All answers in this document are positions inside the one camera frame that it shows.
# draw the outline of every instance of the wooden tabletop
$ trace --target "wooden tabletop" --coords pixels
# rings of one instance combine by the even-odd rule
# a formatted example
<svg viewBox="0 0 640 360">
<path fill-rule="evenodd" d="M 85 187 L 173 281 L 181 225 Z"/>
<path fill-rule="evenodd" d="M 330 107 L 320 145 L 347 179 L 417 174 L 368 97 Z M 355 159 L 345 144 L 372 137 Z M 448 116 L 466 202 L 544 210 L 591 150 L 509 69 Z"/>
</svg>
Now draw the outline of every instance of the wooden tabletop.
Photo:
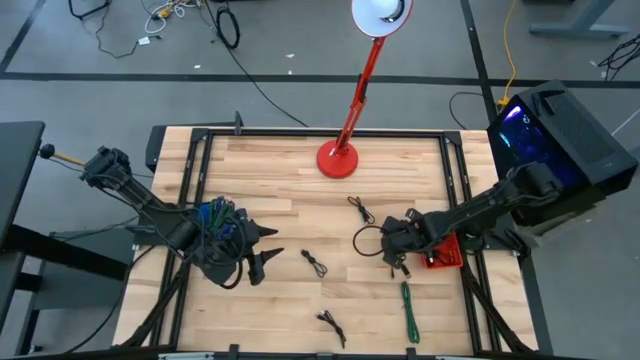
<svg viewBox="0 0 640 360">
<path fill-rule="evenodd" d="M 177 201 L 190 133 L 189 127 L 167 128 L 152 186 L 164 201 Z M 497 181 L 491 149 L 484 131 L 461 135 L 472 193 L 478 194 Z M 249 352 L 404 354 L 413 346 L 418 354 L 471 354 L 457 269 L 425 270 L 417 255 L 408 256 L 421 336 L 414 345 L 407 338 L 400 296 L 404 276 L 398 272 L 392 279 L 381 257 L 362 257 L 352 247 L 353 234 L 363 223 L 347 196 L 360 196 L 378 224 L 386 216 L 403 217 L 410 207 L 422 212 L 448 208 L 438 142 L 354 138 L 358 169 L 347 179 L 333 180 L 315 164 L 316 150 L 326 140 L 214 138 L 204 198 L 224 195 L 246 208 L 258 224 L 279 230 L 261 239 L 256 250 L 285 251 L 265 266 L 266 279 L 256 287 L 245 274 L 236 289 L 224 290 L 192 268 L 179 349 L 227 351 L 235 343 Z M 196 157 L 196 169 L 200 159 Z M 451 159 L 457 198 L 462 199 L 455 157 Z M 194 174 L 190 199 L 195 187 Z M 359 246 L 376 251 L 379 239 L 374 230 L 365 231 Z M 300 255 L 301 249 L 327 266 L 324 279 Z M 131 272 L 114 343 L 127 339 L 156 302 L 165 256 L 165 248 L 154 249 Z M 507 251 L 487 251 L 485 257 L 496 307 L 520 338 L 536 348 L 517 259 Z M 489 348 L 484 314 L 477 308 L 483 345 Z M 315 318 L 322 310 L 329 310 L 344 329 L 345 349 L 333 329 Z M 165 342 L 169 320 L 165 316 Z"/>
</svg>

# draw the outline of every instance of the red object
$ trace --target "red object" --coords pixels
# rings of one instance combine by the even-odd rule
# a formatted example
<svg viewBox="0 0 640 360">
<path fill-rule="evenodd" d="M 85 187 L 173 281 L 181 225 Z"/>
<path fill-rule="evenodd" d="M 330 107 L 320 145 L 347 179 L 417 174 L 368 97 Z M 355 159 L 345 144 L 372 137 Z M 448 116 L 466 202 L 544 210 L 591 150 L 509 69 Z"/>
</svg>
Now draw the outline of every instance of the red object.
<svg viewBox="0 0 640 360">
<path fill-rule="evenodd" d="M 364 73 L 360 74 L 356 93 L 351 102 L 351 111 L 340 132 L 340 136 L 338 136 L 337 140 L 325 143 L 318 150 L 318 169 L 328 177 L 335 179 L 345 178 L 351 175 L 358 166 L 358 153 L 353 145 L 349 144 L 349 139 L 351 139 L 356 123 L 367 103 L 367 86 L 385 39 L 384 37 L 373 39 L 373 47 L 369 53 L 367 65 L 364 68 Z"/>
<path fill-rule="evenodd" d="M 458 246 L 458 238 L 456 234 L 447 235 L 447 239 L 440 245 L 436 246 L 438 256 L 433 257 L 433 263 L 429 263 L 427 256 L 420 255 L 422 265 L 427 269 L 445 269 L 462 267 L 462 254 L 460 246 Z"/>
<path fill-rule="evenodd" d="M 339 156 L 332 155 L 335 151 L 336 141 L 331 140 L 318 150 L 318 169 L 327 177 L 344 179 L 353 174 L 358 167 L 358 152 L 351 144 L 347 144 L 345 151 Z"/>
</svg>

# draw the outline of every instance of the black chair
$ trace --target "black chair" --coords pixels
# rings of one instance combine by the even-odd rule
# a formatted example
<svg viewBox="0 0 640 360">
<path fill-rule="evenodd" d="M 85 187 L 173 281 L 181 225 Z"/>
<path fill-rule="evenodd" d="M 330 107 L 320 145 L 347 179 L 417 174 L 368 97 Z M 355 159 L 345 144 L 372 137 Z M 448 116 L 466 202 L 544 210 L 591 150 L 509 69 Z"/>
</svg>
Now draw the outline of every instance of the black chair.
<svg viewBox="0 0 640 360">
<path fill-rule="evenodd" d="M 93 9 L 93 10 L 89 10 L 84 14 L 76 14 L 75 12 L 73 12 L 73 2 L 72 0 L 69 0 L 69 12 L 71 12 L 71 15 L 73 15 L 75 18 L 80 19 L 81 21 L 84 20 L 85 17 L 95 13 L 96 11 L 100 11 L 106 7 L 108 7 L 109 5 L 111 5 L 111 0 L 104 0 L 104 4 L 98 6 L 97 8 Z"/>
</svg>

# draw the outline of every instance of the lamp base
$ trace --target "lamp base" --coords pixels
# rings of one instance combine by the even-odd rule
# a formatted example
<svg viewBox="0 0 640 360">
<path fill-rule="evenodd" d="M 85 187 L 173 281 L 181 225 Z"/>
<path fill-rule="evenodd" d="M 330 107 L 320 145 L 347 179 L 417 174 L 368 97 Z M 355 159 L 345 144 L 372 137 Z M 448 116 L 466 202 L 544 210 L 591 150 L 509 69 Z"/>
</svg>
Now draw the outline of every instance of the lamp base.
<svg viewBox="0 0 640 360">
<path fill-rule="evenodd" d="M 325 176 L 333 179 L 344 179 L 353 174 L 358 167 L 358 152 L 351 144 L 347 144 L 346 151 L 342 154 L 333 154 L 331 152 L 336 148 L 336 141 L 326 142 L 318 149 L 316 157 L 318 169 Z"/>
</svg>

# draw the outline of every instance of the gray floor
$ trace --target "gray floor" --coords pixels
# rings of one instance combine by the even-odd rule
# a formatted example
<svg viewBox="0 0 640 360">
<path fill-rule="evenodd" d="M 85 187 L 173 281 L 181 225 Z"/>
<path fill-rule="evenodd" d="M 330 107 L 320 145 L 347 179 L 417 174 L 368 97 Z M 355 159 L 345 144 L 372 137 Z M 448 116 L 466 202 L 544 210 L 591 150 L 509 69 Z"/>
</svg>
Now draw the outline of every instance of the gray floor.
<svg viewBox="0 0 640 360">
<path fill-rule="evenodd" d="M 75 0 L 78 12 L 102 0 Z M 9 47 L 35 0 L 0 0 L 0 51 Z M 509 39 L 518 78 L 600 80 L 599 62 L 618 40 L 567 40 L 533 37 L 531 21 L 568 20 L 585 2 L 573 6 L 519 2 Z M 510 68 L 502 44 L 502 25 L 509 1 L 471 0 L 487 70 L 491 78 L 508 78 Z M 362 70 L 370 40 L 352 24 L 344 0 L 260 0 L 232 3 L 242 27 L 238 60 L 252 74 L 355 75 Z M 640 31 L 640 3 L 618 0 L 602 22 Z M 220 42 L 194 9 L 184 19 L 172 17 L 164 39 L 138 48 L 134 56 L 115 60 L 97 51 L 93 32 L 99 17 L 84 23 L 68 14 L 65 1 L 48 0 L 9 72 L 108 74 L 241 74 Z M 138 1 L 115 0 L 101 36 L 104 47 L 129 51 L 144 36 L 146 13 Z M 389 39 L 378 75 L 476 78 L 464 18 L 458 1 L 416 1 L 410 22 Z M 640 80 L 640 61 L 630 64 L 618 80 Z M 354 84 L 262 83 L 280 106 L 311 126 L 340 126 Z M 501 88 L 494 88 L 496 99 Z M 520 89 L 513 88 L 511 94 Z M 457 128 L 447 103 L 457 91 L 478 87 L 372 84 L 361 126 L 393 128 Z M 640 106 L 640 90 L 575 89 L 576 96 L 609 129 L 615 129 Z M 91 157 L 100 145 L 129 154 L 134 171 L 146 172 L 144 149 L 151 126 L 167 123 L 229 121 L 234 111 L 249 125 L 292 124 L 256 89 L 242 83 L 0 81 L 0 121 L 42 120 L 44 141 L 79 158 Z M 471 129 L 488 119 L 479 97 L 461 96 L 456 116 Z M 618 134 L 628 149 L 640 145 L 640 119 Z M 534 251 L 554 350 L 558 355 L 599 359 L 632 358 L 640 288 L 640 255 L 633 219 L 638 217 L 638 188 L 603 205 L 593 221 Z M 57 164 L 37 161 L 17 222 L 34 230 L 96 229 L 131 216 L 121 204 L 89 189 Z M 602 249 L 603 241 L 607 248 Z M 20 316 L 20 306 L 12 311 Z M 93 331 L 108 309 L 56 310 L 43 314 L 36 342 L 46 351 L 66 350 Z M 85 349 L 110 344 L 115 321 Z M 0 356 L 11 353 L 0 346 Z"/>
</svg>

